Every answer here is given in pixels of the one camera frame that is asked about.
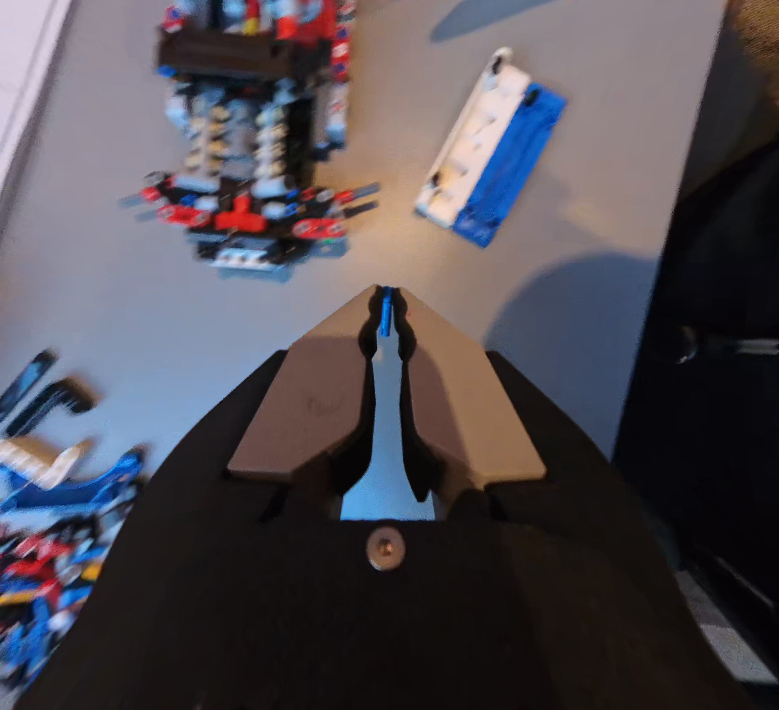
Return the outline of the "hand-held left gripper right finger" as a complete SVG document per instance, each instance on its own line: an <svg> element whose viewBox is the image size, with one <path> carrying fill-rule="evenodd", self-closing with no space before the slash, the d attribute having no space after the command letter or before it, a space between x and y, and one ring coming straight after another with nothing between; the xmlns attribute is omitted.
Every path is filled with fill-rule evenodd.
<svg viewBox="0 0 779 710"><path fill-rule="evenodd" d="M392 291L404 470L417 502L540 482L547 467L486 352L407 289Z"/></svg>

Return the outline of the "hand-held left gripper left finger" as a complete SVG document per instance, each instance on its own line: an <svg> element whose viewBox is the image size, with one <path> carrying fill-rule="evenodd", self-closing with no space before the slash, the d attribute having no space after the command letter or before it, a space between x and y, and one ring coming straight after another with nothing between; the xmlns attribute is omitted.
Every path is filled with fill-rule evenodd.
<svg viewBox="0 0 779 710"><path fill-rule="evenodd" d="M371 286L285 353L228 474L340 502L364 477L376 422L384 291Z"/></svg>

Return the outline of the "pile of brick pieces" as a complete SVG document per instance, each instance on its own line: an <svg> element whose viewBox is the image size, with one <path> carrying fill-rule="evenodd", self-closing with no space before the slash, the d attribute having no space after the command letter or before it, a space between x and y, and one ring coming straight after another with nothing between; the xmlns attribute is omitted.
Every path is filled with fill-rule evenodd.
<svg viewBox="0 0 779 710"><path fill-rule="evenodd" d="M144 449L74 480L93 441L60 450L35 436L50 414L78 418L97 404L73 378L41 386L56 363L46 348L2 390L2 709L13 709L73 628L144 487Z"/></svg>

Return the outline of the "white brick panel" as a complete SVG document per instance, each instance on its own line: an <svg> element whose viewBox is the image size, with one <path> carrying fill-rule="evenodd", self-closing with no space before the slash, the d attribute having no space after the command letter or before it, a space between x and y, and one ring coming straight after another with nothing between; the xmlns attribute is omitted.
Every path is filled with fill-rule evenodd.
<svg viewBox="0 0 779 710"><path fill-rule="evenodd" d="M504 57L501 73L489 75L491 60L483 68L415 202L415 212L443 230L453 230L531 86L531 77L512 65L511 49L501 47L494 53ZM425 185L437 172L442 174L442 187L433 192Z"/></svg>

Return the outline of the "black brick race car model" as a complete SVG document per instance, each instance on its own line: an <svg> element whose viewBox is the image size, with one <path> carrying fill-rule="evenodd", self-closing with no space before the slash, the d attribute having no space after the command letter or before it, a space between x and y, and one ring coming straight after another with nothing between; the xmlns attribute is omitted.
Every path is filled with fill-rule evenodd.
<svg viewBox="0 0 779 710"><path fill-rule="evenodd" d="M186 154L127 207L181 230L198 263L287 274L341 258L379 185L335 190L316 167L346 149L358 0L170 0L155 73Z"/></svg>

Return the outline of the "grey desk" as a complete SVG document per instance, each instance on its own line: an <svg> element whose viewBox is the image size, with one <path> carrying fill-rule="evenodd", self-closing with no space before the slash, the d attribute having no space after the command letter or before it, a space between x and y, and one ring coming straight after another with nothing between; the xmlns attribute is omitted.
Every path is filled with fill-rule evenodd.
<svg viewBox="0 0 779 710"><path fill-rule="evenodd" d="M611 457L728 0L358 0L344 152L320 184L379 182L340 258L224 276L121 200L181 139L152 72L170 0L74 0L2 246L2 390L41 350L99 404L41 432L160 467L272 353L372 284L405 287L506 357ZM567 98L488 250L414 213L494 50Z"/></svg>

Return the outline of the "black office chair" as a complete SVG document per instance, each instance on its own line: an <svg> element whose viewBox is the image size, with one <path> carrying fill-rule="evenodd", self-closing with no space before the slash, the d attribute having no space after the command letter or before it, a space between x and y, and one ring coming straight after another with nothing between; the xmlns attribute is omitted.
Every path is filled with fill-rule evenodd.
<svg viewBox="0 0 779 710"><path fill-rule="evenodd" d="M778 612L778 139L679 203L615 464Z"/></svg>

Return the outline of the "open instruction booklet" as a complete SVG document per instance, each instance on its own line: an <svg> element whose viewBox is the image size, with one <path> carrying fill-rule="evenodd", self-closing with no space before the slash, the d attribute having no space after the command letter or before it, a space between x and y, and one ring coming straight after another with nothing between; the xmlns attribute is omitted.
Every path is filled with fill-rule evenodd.
<svg viewBox="0 0 779 710"><path fill-rule="evenodd" d="M0 0L0 189L12 175L73 0Z"/></svg>

